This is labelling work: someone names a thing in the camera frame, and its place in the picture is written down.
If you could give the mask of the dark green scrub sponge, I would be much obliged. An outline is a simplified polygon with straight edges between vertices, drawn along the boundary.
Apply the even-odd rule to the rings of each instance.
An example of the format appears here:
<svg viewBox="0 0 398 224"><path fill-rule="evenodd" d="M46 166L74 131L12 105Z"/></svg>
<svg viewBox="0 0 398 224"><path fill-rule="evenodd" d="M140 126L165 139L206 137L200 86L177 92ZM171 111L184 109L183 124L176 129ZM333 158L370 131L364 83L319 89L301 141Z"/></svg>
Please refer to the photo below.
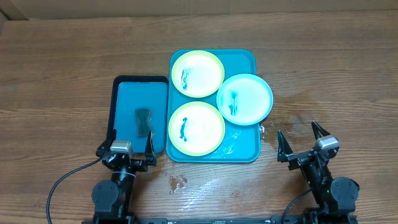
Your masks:
<svg viewBox="0 0 398 224"><path fill-rule="evenodd" d="M139 108L135 110L135 120L137 127L137 136L139 138L146 137L150 132L153 132L150 123L152 111L148 108Z"/></svg>

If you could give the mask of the yellow plate at tray top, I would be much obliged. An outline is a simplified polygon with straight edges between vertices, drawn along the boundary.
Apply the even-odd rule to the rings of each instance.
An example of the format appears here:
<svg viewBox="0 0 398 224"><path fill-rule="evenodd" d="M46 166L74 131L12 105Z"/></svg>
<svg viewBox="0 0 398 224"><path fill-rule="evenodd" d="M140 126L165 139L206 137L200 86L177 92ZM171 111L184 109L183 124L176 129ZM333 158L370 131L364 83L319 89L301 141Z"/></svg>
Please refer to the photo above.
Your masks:
<svg viewBox="0 0 398 224"><path fill-rule="evenodd" d="M221 60L205 50L192 50L179 56L172 65L170 77L174 87L192 98L215 93L224 81Z"/></svg>

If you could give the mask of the yellow plate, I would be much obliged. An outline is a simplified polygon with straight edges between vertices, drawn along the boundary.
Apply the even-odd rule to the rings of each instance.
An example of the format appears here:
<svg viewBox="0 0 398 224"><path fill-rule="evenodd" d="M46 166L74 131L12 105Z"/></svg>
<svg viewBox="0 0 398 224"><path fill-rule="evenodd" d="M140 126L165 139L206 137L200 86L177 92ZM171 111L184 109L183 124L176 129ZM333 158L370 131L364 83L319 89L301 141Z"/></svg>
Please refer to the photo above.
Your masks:
<svg viewBox="0 0 398 224"><path fill-rule="evenodd" d="M215 93L224 81L221 60L205 50L192 50L179 56L172 65L170 77L174 87L192 98Z"/></svg>
<svg viewBox="0 0 398 224"><path fill-rule="evenodd" d="M188 156L205 156L224 139L226 125L221 113L209 103L192 101L171 115L168 135L172 145Z"/></svg>

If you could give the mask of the small black-rimmed blue tray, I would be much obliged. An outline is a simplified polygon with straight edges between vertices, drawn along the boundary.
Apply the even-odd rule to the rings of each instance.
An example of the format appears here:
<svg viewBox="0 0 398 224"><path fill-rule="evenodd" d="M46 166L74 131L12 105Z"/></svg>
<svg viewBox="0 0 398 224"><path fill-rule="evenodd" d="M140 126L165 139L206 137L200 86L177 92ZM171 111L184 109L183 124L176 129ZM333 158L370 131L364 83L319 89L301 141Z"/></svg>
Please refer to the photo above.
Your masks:
<svg viewBox="0 0 398 224"><path fill-rule="evenodd" d="M143 153L147 136L139 138L135 110L152 111L154 151L160 154L166 145L166 121L169 81L163 76L120 75L113 81L107 132L116 129L116 139L129 141L134 153Z"/></svg>

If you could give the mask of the large teal serving tray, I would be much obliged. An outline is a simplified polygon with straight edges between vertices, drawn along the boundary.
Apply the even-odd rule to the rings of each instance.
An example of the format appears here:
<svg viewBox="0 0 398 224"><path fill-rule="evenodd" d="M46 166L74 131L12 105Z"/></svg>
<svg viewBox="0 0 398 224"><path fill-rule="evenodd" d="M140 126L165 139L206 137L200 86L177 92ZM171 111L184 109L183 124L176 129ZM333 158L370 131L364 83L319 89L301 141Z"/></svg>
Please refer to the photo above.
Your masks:
<svg viewBox="0 0 398 224"><path fill-rule="evenodd" d="M256 74L254 55L245 49L182 49L176 51L170 58L169 95L167 108L167 126L173 112L185 103L203 101L215 108L216 93L204 98L191 98L180 93L172 83L172 67L177 59L192 50L204 50L217 56L224 66L224 80L240 73ZM205 156L188 156L180 152L169 139L167 133L166 151L175 162L187 163L250 163L261 153L259 123L250 126L240 126L225 120L226 131L220 146Z"/></svg>

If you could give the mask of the light blue plate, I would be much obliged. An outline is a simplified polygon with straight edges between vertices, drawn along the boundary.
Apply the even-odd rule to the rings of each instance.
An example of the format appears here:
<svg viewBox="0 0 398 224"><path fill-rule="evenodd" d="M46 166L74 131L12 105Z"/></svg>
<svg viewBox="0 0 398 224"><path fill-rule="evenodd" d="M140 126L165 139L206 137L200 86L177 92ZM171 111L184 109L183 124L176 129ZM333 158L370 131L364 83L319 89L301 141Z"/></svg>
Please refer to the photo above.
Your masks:
<svg viewBox="0 0 398 224"><path fill-rule="evenodd" d="M247 73L228 78L216 96L221 115L241 126L263 121L271 112L273 101L270 86L259 76Z"/></svg>

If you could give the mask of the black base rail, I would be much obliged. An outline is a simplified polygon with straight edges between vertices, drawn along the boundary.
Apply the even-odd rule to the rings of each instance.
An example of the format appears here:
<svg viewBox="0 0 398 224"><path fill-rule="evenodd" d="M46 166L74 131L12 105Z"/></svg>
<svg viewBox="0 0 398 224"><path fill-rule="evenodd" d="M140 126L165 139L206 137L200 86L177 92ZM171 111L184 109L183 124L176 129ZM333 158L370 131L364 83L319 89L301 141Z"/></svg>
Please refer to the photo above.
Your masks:
<svg viewBox="0 0 398 224"><path fill-rule="evenodd" d="M282 221L281 215L273 215L269 218L213 218L213 219L179 219L171 220L166 218L136 218L131 219L97 219L82 221L82 224L97 223L140 223L140 224L308 224L312 223L303 215L287 215Z"/></svg>

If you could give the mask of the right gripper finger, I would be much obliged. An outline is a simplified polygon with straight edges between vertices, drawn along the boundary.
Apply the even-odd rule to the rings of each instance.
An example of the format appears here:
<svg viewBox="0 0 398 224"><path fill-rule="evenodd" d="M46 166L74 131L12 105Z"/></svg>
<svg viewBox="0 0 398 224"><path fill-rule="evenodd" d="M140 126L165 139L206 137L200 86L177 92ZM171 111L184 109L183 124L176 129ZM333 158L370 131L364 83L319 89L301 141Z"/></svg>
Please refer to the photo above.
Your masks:
<svg viewBox="0 0 398 224"><path fill-rule="evenodd" d="M323 129L316 121L312 121L311 125L315 139L319 139L330 135L330 133L325 129Z"/></svg>
<svg viewBox="0 0 398 224"><path fill-rule="evenodd" d="M288 162L289 157L293 156L293 150L288 144L286 138L284 137L281 130L278 130L278 153L277 153L277 161L278 162Z"/></svg>

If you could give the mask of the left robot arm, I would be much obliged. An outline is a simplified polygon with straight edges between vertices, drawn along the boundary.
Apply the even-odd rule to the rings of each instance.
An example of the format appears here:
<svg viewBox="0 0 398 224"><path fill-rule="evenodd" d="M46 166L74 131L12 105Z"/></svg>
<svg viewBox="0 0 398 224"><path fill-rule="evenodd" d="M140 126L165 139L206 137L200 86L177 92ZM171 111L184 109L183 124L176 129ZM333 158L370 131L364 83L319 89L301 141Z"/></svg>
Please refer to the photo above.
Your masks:
<svg viewBox="0 0 398 224"><path fill-rule="evenodd" d="M152 132L148 133L144 159L133 158L132 144L116 139L116 130L97 148L96 156L112 171L109 180L98 182L91 198L95 205L93 223L140 223L129 211L137 172L147 172L157 165Z"/></svg>

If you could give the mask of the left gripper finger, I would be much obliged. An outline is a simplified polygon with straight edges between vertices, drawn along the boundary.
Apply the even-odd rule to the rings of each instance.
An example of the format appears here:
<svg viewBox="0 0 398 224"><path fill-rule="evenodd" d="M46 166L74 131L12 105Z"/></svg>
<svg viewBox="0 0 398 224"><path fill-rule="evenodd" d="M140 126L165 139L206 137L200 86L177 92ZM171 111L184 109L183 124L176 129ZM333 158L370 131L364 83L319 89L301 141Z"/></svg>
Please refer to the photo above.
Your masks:
<svg viewBox="0 0 398 224"><path fill-rule="evenodd" d="M98 147L98 152L106 152L110 150L113 141L116 139L117 131L112 129L107 132L106 139Z"/></svg>
<svg viewBox="0 0 398 224"><path fill-rule="evenodd" d="M147 137L146 148L144 151L146 159L155 159L155 151L153 145L153 134L150 131Z"/></svg>

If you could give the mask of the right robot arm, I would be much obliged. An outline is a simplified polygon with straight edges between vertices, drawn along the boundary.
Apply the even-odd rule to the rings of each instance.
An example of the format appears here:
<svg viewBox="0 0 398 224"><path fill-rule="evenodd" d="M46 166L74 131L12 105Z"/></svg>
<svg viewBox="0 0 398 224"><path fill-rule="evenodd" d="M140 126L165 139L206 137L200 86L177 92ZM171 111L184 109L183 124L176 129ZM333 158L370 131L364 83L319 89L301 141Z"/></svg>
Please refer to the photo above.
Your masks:
<svg viewBox="0 0 398 224"><path fill-rule="evenodd" d="M273 223L357 223L352 216L356 209L359 184L347 177L333 178L327 165L340 148L336 137L312 121L315 145L306 152L294 154L282 131L277 133L277 161L287 162L289 170L300 169L309 189L293 199L283 214L272 219ZM306 208L301 216L288 216L290 208L306 194L311 193L317 206Z"/></svg>

